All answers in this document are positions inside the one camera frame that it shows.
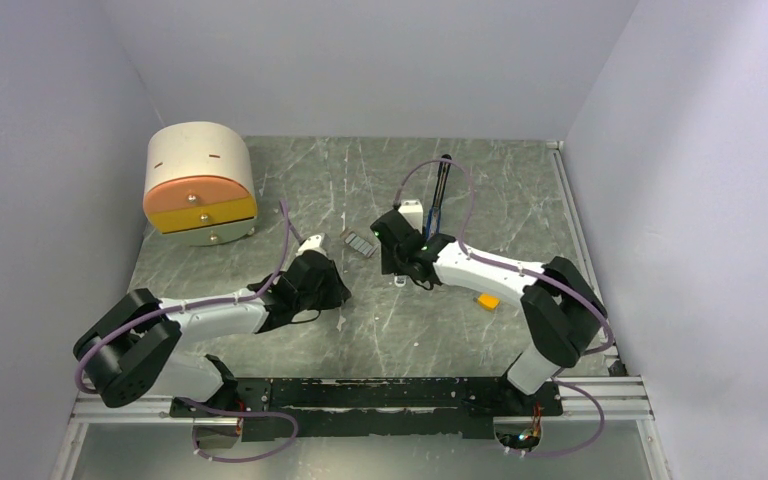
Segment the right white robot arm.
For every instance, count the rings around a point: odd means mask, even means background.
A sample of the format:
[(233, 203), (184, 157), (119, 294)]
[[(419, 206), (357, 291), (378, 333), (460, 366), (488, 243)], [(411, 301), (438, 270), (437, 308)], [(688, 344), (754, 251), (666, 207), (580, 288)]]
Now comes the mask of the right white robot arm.
[(577, 267), (556, 256), (516, 262), (468, 246), (447, 234), (425, 238), (393, 209), (370, 229), (381, 245), (384, 274), (408, 277), (425, 289), (453, 286), (487, 293), (522, 309), (531, 343), (505, 371), (502, 406), (522, 414), (554, 374), (574, 367), (606, 322), (607, 311)]

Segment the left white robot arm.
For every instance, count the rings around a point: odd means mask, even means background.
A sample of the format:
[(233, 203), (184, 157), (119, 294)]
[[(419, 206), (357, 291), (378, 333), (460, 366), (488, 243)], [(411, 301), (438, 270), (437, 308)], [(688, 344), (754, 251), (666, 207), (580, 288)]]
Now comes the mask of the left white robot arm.
[(351, 296), (336, 263), (318, 251), (306, 251), (286, 270), (226, 295), (181, 300), (136, 289), (75, 343), (74, 381), (109, 408), (166, 395), (221, 416), (235, 406), (238, 382), (217, 356), (191, 353), (192, 344), (264, 334), (302, 313), (339, 309)]

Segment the blue stapler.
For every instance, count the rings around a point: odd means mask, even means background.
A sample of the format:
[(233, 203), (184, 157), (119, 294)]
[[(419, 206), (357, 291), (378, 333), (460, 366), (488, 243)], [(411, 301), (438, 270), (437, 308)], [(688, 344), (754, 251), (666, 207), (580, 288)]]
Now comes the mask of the blue stapler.
[(443, 154), (441, 156), (441, 162), (438, 164), (437, 178), (435, 184), (434, 195), (432, 197), (431, 207), (426, 218), (424, 227), (424, 234), (427, 239), (430, 239), (434, 235), (440, 232), (441, 224), (441, 209), (444, 201), (446, 185), (448, 181), (448, 175), (450, 171), (450, 161), (452, 156), (450, 154)]

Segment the staple tray with staples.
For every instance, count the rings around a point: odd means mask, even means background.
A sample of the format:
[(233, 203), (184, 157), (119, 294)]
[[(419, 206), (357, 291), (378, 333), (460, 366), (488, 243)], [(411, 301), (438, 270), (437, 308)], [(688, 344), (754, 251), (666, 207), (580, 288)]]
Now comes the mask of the staple tray with staples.
[(365, 258), (372, 257), (377, 250), (377, 247), (370, 240), (353, 229), (345, 229), (341, 233), (340, 238), (348, 248)]

